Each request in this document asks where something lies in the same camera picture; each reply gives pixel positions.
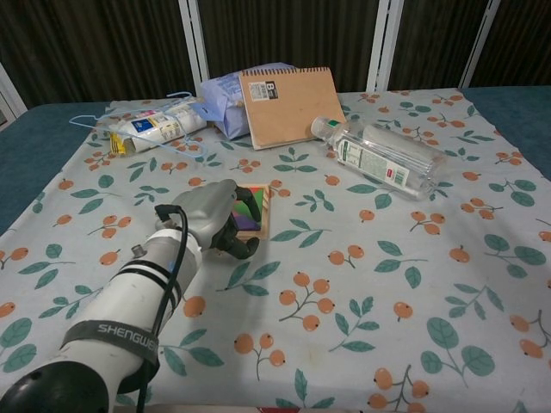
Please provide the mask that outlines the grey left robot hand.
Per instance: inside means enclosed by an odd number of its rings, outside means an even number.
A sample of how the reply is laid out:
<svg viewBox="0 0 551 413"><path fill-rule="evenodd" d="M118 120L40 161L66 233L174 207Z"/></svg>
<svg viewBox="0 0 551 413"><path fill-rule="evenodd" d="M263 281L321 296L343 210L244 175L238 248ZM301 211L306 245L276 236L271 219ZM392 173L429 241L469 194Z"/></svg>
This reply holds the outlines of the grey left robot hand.
<svg viewBox="0 0 551 413"><path fill-rule="evenodd" d="M252 237L246 242L238 238L238 224L232 215L237 201L244 202L256 223L261 222L261 210L251 190L225 179L181 193L169 204L185 212L184 224L176 222L177 212L168 211L166 205L156 206L155 227L158 230L187 228L202 249L217 249L237 259L246 259L257 251L259 238Z"/></svg>

